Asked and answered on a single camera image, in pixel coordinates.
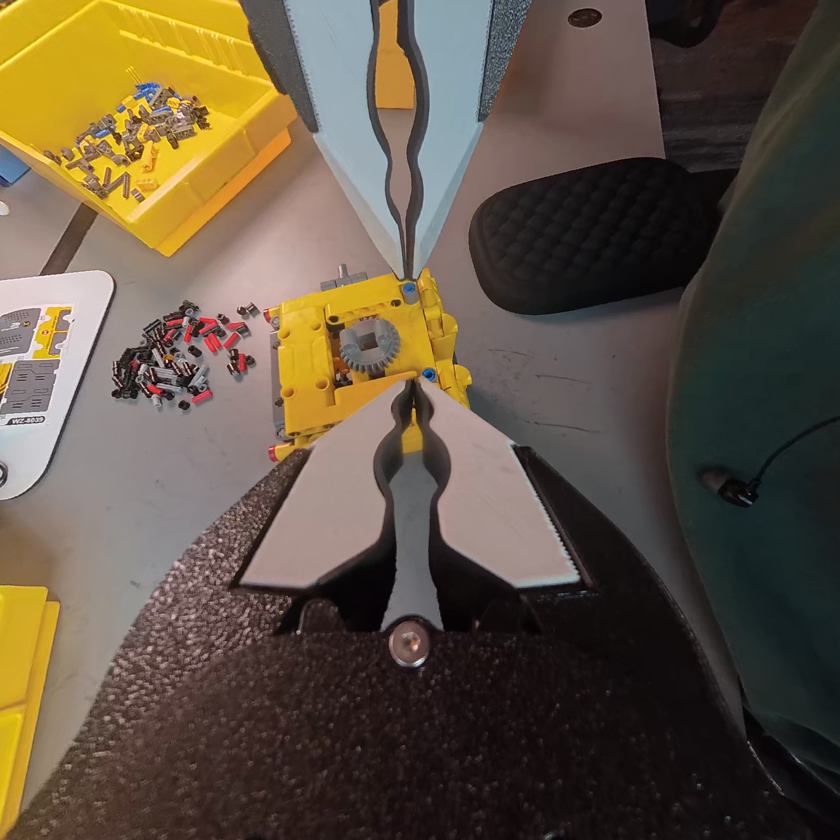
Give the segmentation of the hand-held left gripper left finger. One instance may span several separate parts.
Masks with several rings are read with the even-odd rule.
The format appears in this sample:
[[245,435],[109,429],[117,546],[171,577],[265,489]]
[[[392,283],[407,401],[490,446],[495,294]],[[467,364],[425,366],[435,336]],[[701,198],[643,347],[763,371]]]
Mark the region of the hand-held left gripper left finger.
[[237,588],[291,598],[281,630],[325,600],[352,632],[377,632],[396,577],[390,482],[403,464],[414,380],[387,387],[304,453],[236,573]]

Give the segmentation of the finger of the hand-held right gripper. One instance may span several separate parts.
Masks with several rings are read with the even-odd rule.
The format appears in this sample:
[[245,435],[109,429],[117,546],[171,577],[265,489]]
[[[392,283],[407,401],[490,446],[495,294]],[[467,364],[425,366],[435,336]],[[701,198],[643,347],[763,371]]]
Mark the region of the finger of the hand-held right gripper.
[[315,142],[374,246],[404,277],[392,155],[375,104],[379,4],[289,1],[284,7],[317,124]]
[[478,108],[493,7],[490,1],[399,3],[398,41],[416,90],[406,147],[411,176],[407,277],[417,277],[427,265],[480,136]]

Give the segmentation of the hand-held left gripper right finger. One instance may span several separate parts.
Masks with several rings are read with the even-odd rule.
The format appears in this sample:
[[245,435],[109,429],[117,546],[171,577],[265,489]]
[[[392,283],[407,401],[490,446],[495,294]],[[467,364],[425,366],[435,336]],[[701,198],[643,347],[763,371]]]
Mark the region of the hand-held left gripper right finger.
[[436,482],[428,565],[449,632],[538,632],[530,597],[583,592],[585,573],[519,447],[427,380],[413,384]]

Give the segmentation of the yellow black lego truck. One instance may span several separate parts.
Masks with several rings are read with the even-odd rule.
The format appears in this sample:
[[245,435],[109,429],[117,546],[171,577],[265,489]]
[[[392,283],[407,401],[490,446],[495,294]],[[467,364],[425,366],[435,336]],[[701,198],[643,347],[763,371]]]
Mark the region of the yellow black lego truck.
[[469,407],[458,324],[429,268],[416,279],[340,270],[320,290],[264,310],[277,463],[405,380],[421,377]]

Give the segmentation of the dark lego pieces heap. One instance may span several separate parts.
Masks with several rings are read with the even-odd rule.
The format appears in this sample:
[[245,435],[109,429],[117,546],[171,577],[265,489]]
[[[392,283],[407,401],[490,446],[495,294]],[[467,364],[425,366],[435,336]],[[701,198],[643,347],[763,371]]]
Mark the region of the dark lego pieces heap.
[[198,96],[142,81],[70,145],[43,150],[42,155],[100,201],[121,195],[142,203],[160,186],[154,172],[163,149],[177,152],[184,142],[209,131],[209,117],[209,108]]

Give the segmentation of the pile of small lego parts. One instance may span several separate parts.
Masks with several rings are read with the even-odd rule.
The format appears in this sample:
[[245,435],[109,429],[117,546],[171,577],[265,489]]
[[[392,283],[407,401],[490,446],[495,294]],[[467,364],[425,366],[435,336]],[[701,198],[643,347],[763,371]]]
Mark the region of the pile of small lego parts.
[[112,362],[111,398],[135,403],[147,400],[156,410],[173,404],[182,413],[210,403],[212,365],[217,360],[235,382],[256,366],[256,358],[242,348],[251,331],[246,319],[256,315],[249,303],[236,309],[206,314],[185,299],[181,305],[148,322],[139,340]]

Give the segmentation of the printed lego leaflet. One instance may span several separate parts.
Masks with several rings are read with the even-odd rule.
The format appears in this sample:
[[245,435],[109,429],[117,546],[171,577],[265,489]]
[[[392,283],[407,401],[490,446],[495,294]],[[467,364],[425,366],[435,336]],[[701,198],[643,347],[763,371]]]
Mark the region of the printed lego leaflet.
[[47,422],[74,320],[71,306],[26,307],[2,314],[2,425]]

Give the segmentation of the nested yellow bins stack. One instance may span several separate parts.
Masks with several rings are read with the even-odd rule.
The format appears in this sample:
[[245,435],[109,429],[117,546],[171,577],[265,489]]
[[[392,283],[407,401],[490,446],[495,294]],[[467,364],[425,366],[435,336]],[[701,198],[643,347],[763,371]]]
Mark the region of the nested yellow bins stack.
[[398,2],[380,2],[374,97],[379,110],[413,110],[415,87],[411,67],[397,42]]

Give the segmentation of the black padded wrist rest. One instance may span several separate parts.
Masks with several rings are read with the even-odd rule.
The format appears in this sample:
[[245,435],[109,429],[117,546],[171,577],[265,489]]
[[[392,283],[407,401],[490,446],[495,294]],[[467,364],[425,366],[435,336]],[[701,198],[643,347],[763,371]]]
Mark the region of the black padded wrist rest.
[[470,222],[479,285],[522,316],[686,287],[708,256],[737,173],[634,157],[512,185]]

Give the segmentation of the white board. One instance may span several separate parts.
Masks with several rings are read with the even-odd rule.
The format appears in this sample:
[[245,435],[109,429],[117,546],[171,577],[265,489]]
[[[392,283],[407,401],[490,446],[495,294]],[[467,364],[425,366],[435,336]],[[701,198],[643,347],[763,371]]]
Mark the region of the white board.
[[2,280],[1,317],[18,308],[40,306],[71,306],[75,312],[69,341],[62,352],[47,422],[25,426],[4,426],[1,422],[3,501],[24,495],[46,473],[80,390],[115,289],[110,274],[99,269]]

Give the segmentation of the person's green hoodie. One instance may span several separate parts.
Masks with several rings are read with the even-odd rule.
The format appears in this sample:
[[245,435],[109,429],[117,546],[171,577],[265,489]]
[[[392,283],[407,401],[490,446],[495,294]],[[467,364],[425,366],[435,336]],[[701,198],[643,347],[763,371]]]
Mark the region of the person's green hoodie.
[[839,9],[818,2],[745,150],[680,303],[667,457],[679,523],[745,705],[838,792],[838,425],[801,441],[750,508],[699,469],[749,480],[838,415]]

